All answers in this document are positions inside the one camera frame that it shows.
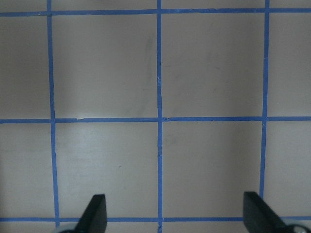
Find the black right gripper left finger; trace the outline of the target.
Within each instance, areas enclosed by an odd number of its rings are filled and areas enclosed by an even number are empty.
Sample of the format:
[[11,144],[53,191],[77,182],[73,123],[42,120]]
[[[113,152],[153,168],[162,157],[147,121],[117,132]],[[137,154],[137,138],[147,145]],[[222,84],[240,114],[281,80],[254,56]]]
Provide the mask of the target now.
[[80,220],[78,221],[76,233],[104,233],[107,228],[107,210],[105,194],[94,195]]

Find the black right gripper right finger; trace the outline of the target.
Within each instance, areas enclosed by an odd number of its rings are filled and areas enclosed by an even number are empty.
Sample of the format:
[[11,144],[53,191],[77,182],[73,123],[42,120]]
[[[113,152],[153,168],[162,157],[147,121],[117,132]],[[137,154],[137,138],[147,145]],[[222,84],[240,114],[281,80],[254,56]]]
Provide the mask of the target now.
[[291,233],[291,226],[265,203],[256,192],[243,194],[243,223],[249,233]]

